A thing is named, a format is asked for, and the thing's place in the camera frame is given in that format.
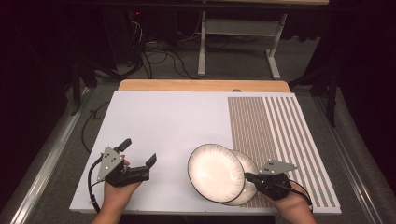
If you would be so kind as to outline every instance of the gray carpet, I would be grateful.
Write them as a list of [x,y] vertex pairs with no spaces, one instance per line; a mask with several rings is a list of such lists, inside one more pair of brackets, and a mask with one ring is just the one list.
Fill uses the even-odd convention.
[[[195,76],[197,70],[198,47],[196,45],[180,45],[176,49],[177,54],[183,60],[186,71],[190,76]],[[276,61],[282,78],[286,81],[294,80],[301,76],[307,63],[315,49],[317,41],[307,41],[299,43],[292,39],[282,40],[276,53]],[[263,55],[261,42],[245,43],[233,42],[226,48],[215,49],[221,46],[220,40],[209,42],[213,47],[207,51],[206,77],[207,79],[271,79],[268,64]],[[168,51],[175,58],[175,64],[170,55],[162,53],[161,50],[152,49],[148,52],[148,59],[151,61],[153,78],[185,78],[182,63],[177,56]],[[120,71],[127,69],[120,65]],[[145,69],[140,69],[130,78],[147,78]],[[78,123],[72,132],[64,153],[61,156],[52,177],[37,203],[33,214],[27,223],[90,223],[94,215],[80,214],[69,211],[69,205],[73,199],[78,181],[85,167],[89,153],[84,149],[81,141],[81,131],[90,116],[90,110],[97,109],[100,105],[111,99],[112,93],[118,87],[118,83],[113,80],[103,80],[99,78],[99,85],[93,91],[92,97],[85,107]],[[318,223],[371,223],[361,207],[361,203],[356,196],[355,189],[349,181],[343,160],[336,152],[337,145],[334,142],[326,120],[322,116],[322,111],[316,104],[316,99],[312,98],[307,91],[307,87],[294,90],[301,104],[308,127],[313,135],[318,147],[319,154],[334,184],[335,192],[342,206],[343,214],[339,216],[317,215]],[[391,211],[396,211],[394,206],[394,196],[386,184],[383,176],[378,171],[373,159],[362,143],[356,131],[353,120],[348,115],[347,106],[343,102],[342,94],[337,97],[336,107],[336,131],[340,134],[345,146],[349,149],[354,164],[358,167],[364,183],[373,201],[380,208],[380,215],[384,223],[396,223],[395,215]],[[97,117],[103,118],[106,114],[106,106],[98,111]],[[97,133],[99,132],[102,119],[90,119],[84,132],[84,139],[88,148],[91,148]],[[15,194],[9,201],[6,209],[0,216],[0,223],[9,223],[17,211],[23,197],[30,188],[36,174],[43,164],[50,151],[51,141],[43,147],[31,165],[31,169],[21,182]],[[199,222],[228,222],[228,223],[264,223],[263,217],[235,218],[233,222],[227,217],[217,217],[217,219],[190,219],[186,217],[155,217],[155,216],[133,216],[131,223],[193,223]],[[287,223],[281,217],[276,217],[276,223]]]

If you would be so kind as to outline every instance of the metal frame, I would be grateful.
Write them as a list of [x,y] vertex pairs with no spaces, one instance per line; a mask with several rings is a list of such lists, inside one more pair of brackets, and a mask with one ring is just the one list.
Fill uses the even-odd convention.
[[198,76],[205,76],[206,67],[206,34],[218,35],[255,35],[273,37],[273,44],[266,50],[266,58],[270,65],[273,79],[280,79],[275,61],[275,52],[280,36],[285,26],[288,14],[282,14],[280,21],[237,21],[237,20],[207,20],[206,12],[202,12],[201,47],[198,59]]
[[[82,106],[85,106],[92,95],[92,91],[89,91],[88,88],[85,88],[82,95],[84,96]],[[55,169],[62,152],[64,151],[64,146],[66,145],[70,134],[73,132],[74,127],[76,126],[76,123],[81,115],[81,111],[82,110],[78,110],[74,116],[70,116],[70,118],[66,121],[65,127],[63,127],[61,130],[60,135],[57,136],[55,144],[52,147],[47,159],[44,161],[40,171],[38,172],[35,181],[24,197],[19,209],[14,215],[14,218],[12,218],[12,224],[25,223],[32,214],[36,204],[44,192],[44,189],[50,181],[52,172]]]

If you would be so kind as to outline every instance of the white paper plate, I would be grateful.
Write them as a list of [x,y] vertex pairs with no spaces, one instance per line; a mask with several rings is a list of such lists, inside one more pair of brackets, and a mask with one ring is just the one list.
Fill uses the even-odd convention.
[[[232,153],[235,154],[238,160],[242,163],[245,172],[249,172],[255,175],[259,173],[259,169],[257,168],[256,163],[249,156],[247,156],[242,152],[233,151],[233,150]],[[248,201],[250,201],[250,199],[254,197],[254,195],[256,195],[256,193],[257,193],[256,186],[254,186],[253,183],[246,181],[242,193],[236,199],[225,204],[230,206],[237,206],[247,203]]]
[[216,203],[227,203],[245,186],[241,162],[226,147],[206,144],[196,148],[189,159],[189,178],[195,189]]

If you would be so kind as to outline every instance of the hand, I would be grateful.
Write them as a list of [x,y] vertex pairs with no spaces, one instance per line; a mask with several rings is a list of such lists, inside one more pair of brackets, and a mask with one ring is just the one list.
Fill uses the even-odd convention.
[[[128,161],[124,161],[124,164],[126,166],[130,165]],[[132,194],[140,184],[141,182],[121,188],[114,188],[105,182],[105,197],[102,208],[92,223],[119,223],[126,205],[131,200]]]
[[[295,190],[305,193],[304,189],[291,182],[291,187]],[[308,203],[304,197],[299,194],[290,192],[286,198],[274,201],[269,197],[263,195],[264,198],[272,203],[279,214],[287,221],[293,224],[314,224],[317,223],[311,214]]]

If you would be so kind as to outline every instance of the wire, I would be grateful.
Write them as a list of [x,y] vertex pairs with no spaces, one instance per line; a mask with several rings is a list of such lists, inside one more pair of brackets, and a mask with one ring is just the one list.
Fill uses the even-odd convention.
[[287,188],[285,186],[279,185],[279,184],[271,182],[271,181],[265,181],[265,183],[277,186],[277,187],[282,188],[282,189],[286,189],[286,190],[288,190],[290,192],[293,192],[293,193],[296,193],[296,194],[302,196],[303,198],[305,198],[306,202],[308,203],[309,210],[311,211],[311,213],[313,213],[314,212],[314,207],[312,206],[311,196],[309,195],[308,191],[302,185],[300,185],[299,183],[295,182],[294,180],[290,180],[289,179],[289,181],[291,181],[291,182],[295,183],[296,185],[300,186],[301,188],[303,188],[303,190],[306,192],[306,194],[301,193],[300,191],[298,191],[296,189]]
[[201,35],[196,35],[196,36],[194,36],[194,35],[197,33],[197,31],[198,31],[198,27],[199,27],[199,24],[200,24],[201,19],[202,19],[202,12],[199,14],[198,22],[197,22],[197,25],[196,25],[195,30],[194,30],[194,32],[192,33],[192,35],[191,35],[190,37],[186,38],[186,39],[179,40],[179,41],[178,41],[179,43],[185,42],[185,41],[189,41],[189,40],[191,40],[191,39],[195,39],[195,38],[198,37],[198,36],[201,36]]
[[93,171],[93,169],[95,168],[95,166],[96,166],[97,164],[99,164],[99,163],[102,161],[102,158],[103,158],[103,155],[101,155],[101,156],[99,157],[99,159],[97,159],[97,160],[93,163],[93,165],[92,165],[91,168],[90,168],[90,171],[88,172],[88,192],[90,193],[91,203],[92,203],[92,206],[93,206],[93,208],[95,209],[96,213],[99,213],[99,212],[100,212],[100,207],[99,207],[98,202],[96,201],[95,195],[92,193],[92,187],[93,187],[94,185],[91,185],[91,178],[92,178],[92,171]]
[[143,55],[145,55],[146,61],[148,62],[148,69],[149,69],[148,79],[152,79],[152,69],[151,69],[151,64],[149,62],[149,57],[148,57],[148,55],[146,54],[145,51],[143,51]]
[[87,144],[85,143],[85,139],[84,139],[84,133],[85,133],[85,128],[87,127],[88,122],[91,120],[91,118],[93,117],[93,119],[100,119],[98,117],[96,117],[98,111],[104,107],[105,105],[108,105],[110,103],[110,101],[105,102],[104,104],[100,105],[98,108],[96,108],[95,110],[90,110],[90,116],[87,118],[87,120],[85,120],[84,126],[82,126],[82,130],[81,130],[81,142],[82,145],[84,146],[85,150],[88,153],[91,153],[91,151],[88,149]]

